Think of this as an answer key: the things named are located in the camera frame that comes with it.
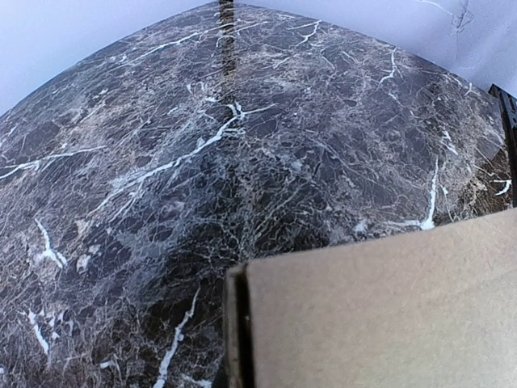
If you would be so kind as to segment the brown cardboard box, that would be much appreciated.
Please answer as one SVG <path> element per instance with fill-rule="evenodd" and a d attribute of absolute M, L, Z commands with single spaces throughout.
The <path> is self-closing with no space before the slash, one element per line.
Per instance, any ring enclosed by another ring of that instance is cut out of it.
<path fill-rule="evenodd" d="M 232 387 L 513 387 L 516 211 L 228 271 Z"/>

